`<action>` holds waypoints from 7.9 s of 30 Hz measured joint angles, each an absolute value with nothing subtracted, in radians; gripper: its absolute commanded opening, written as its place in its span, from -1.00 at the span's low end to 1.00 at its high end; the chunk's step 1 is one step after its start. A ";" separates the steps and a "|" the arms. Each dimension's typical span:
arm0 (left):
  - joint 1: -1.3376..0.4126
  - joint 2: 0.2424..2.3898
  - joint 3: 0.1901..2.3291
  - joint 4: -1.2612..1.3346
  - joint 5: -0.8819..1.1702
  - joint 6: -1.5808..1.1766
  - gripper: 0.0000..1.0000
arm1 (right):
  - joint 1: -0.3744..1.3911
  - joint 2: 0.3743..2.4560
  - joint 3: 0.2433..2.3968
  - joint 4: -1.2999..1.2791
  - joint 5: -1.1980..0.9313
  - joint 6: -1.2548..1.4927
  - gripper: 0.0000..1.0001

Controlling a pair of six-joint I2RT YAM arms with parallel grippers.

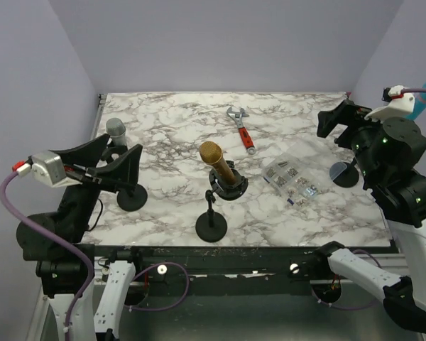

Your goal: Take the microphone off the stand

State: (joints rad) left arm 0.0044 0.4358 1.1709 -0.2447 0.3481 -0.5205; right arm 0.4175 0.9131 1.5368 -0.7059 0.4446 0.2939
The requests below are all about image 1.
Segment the silver microphone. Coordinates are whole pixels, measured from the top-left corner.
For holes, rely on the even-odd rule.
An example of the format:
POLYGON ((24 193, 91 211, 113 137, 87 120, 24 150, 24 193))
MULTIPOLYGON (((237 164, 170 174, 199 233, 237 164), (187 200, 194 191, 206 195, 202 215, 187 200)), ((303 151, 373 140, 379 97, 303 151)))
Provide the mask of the silver microphone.
POLYGON ((127 146, 126 127, 119 118, 110 118, 106 122, 106 133, 115 146, 127 146))

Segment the gold microphone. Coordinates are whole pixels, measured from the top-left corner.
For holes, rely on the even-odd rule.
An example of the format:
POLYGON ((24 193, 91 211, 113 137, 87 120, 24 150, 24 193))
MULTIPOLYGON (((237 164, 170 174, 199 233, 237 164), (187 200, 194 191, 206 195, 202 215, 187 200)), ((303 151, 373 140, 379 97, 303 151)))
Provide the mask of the gold microphone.
POLYGON ((236 183, 235 175, 223 157, 223 150, 213 141, 205 141, 199 147, 200 157, 204 163, 213 167, 227 185, 236 183))

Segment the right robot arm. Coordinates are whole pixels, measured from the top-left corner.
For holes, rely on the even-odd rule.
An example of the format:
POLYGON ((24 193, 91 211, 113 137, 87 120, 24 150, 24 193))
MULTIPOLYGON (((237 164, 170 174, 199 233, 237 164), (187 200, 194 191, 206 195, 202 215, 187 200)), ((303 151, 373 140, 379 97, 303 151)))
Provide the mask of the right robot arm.
POLYGON ((389 273, 360 259, 338 242, 316 249, 312 269, 320 278, 343 276, 383 304, 387 315, 405 330, 426 334, 426 177, 415 164, 426 138, 405 114, 387 114, 345 99, 318 114, 317 135, 344 126, 336 143, 354 154, 389 230, 405 256, 409 274, 389 273))

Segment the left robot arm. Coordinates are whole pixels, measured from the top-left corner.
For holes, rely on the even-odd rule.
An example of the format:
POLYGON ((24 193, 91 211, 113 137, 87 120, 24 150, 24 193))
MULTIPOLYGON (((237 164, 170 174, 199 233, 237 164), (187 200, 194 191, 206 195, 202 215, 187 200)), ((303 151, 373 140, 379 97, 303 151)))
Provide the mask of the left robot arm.
POLYGON ((103 134, 81 146, 44 151, 15 166, 64 194, 54 212, 21 220, 16 238, 26 261, 36 263, 43 292, 53 309, 61 340, 117 340, 131 281, 143 272, 137 249, 114 250, 106 261, 106 287, 93 304, 95 247, 83 244, 89 220, 102 192, 116 195, 127 212, 147 200, 138 184, 142 146, 118 145, 103 134))

